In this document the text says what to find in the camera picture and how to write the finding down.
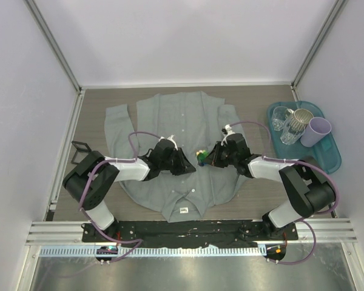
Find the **colourful pompom flower brooch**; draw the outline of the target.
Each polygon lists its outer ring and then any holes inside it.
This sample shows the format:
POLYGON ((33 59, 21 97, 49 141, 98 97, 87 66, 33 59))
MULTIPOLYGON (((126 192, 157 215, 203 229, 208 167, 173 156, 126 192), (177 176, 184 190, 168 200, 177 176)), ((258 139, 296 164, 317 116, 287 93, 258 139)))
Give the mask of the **colourful pompom flower brooch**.
POLYGON ((197 164, 202 167, 205 166, 205 159, 208 156, 208 152, 206 150, 199 150, 196 152, 197 164))

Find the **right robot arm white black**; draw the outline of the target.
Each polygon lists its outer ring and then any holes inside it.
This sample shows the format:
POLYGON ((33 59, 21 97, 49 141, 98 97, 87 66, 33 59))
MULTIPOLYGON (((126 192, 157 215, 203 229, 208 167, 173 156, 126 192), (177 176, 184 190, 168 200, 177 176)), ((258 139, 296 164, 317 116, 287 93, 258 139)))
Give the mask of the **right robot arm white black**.
POLYGON ((314 158, 273 159, 251 153, 245 138, 232 133, 218 141, 213 150, 198 154, 200 164, 225 168, 232 166, 247 178, 268 179, 283 184, 287 200, 263 215, 262 232, 268 239, 278 238, 288 225, 309 218, 329 205, 335 205, 337 189, 314 158))

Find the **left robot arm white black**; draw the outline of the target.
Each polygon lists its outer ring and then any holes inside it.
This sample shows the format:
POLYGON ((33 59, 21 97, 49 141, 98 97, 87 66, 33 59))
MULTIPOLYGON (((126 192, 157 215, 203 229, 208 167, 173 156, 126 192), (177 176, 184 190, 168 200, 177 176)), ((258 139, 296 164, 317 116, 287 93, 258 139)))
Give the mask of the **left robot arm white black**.
POLYGON ((79 209, 96 225, 96 235, 105 242, 117 234, 114 215, 104 198, 112 184, 121 181, 149 181, 163 171, 173 176, 196 171, 173 137, 160 138, 155 147, 133 159, 118 159, 91 151, 65 176, 62 186, 79 204, 79 209))

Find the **grey button-up shirt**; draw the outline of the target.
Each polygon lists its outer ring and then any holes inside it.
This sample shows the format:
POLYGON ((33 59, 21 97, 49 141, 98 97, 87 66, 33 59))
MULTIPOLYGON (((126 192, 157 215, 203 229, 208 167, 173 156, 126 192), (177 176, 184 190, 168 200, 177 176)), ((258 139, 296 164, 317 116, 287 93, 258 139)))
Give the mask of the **grey button-up shirt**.
POLYGON ((137 127, 134 128, 127 105, 106 109, 104 131, 109 155, 113 158, 133 157, 133 148, 140 155, 155 144, 153 135, 175 141, 196 171, 173 176, 162 171, 150 181, 123 181, 122 188, 139 205, 160 212, 168 222, 202 219, 212 206, 229 202, 248 178, 234 167, 200 167, 196 152, 210 152, 222 140, 222 128, 239 122, 236 109, 223 98, 205 92, 155 95, 137 102, 137 127), (130 136, 135 130, 139 135, 130 136))

